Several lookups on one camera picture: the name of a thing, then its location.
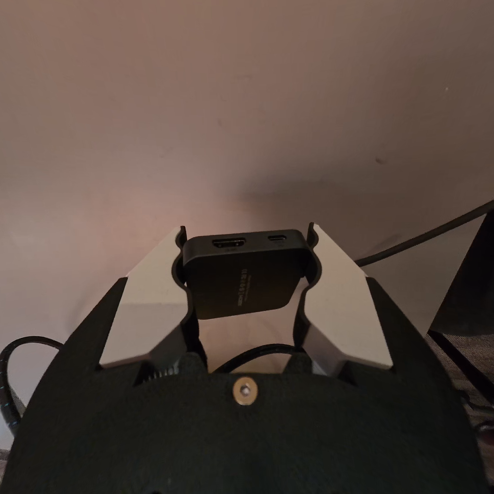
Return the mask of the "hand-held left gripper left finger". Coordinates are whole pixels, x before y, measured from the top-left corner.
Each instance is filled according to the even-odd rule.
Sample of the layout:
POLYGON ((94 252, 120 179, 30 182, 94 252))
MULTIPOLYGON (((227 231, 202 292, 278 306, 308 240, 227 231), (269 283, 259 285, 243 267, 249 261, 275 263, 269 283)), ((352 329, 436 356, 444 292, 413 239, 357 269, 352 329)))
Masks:
POLYGON ((127 274, 100 357, 103 368, 147 361, 164 372, 188 352, 196 353, 207 367, 183 272, 186 241, 186 228, 174 228, 127 274))

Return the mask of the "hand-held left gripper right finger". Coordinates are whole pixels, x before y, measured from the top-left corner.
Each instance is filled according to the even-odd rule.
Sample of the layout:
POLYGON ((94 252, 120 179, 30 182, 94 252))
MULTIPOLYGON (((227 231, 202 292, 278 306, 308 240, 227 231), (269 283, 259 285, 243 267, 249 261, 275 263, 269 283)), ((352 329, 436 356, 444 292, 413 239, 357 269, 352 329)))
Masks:
POLYGON ((316 374, 340 374, 346 363, 393 366, 364 271, 316 223, 308 227, 308 286, 300 295, 293 342, 316 374))

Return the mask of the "black square adapter hub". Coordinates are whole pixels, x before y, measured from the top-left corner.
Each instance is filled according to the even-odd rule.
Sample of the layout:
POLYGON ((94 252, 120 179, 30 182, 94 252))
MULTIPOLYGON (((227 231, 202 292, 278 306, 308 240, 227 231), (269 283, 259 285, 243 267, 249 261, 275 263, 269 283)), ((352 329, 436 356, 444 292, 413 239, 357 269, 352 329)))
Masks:
POLYGON ((183 269, 199 320, 286 306, 311 258, 295 229, 197 236, 183 247, 183 269))

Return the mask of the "black braided hdmi cable green plug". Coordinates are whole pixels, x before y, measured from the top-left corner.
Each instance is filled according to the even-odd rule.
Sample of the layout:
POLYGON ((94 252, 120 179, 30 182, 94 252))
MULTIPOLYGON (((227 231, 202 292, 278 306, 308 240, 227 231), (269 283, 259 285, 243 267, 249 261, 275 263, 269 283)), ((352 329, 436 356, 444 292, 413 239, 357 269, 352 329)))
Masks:
POLYGON ((15 403, 14 394, 9 384, 8 364, 14 350, 26 344, 41 344, 57 350, 60 350, 64 345, 48 337, 29 336, 14 340, 1 351, 1 414, 13 436, 17 434, 22 416, 15 403))

